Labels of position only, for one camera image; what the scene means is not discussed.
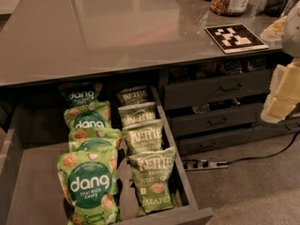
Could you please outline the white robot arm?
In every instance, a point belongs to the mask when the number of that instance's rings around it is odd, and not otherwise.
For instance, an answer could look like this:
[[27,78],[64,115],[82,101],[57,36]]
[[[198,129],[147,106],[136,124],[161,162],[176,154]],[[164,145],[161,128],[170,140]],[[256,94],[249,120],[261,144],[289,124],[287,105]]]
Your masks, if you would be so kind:
[[261,119],[267,123],[283,121],[300,103],[300,2],[289,14],[275,21],[266,34],[281,35],[282,50],[292,57],[286,67],[277,65],[270,82],[270,93],[263,104]]

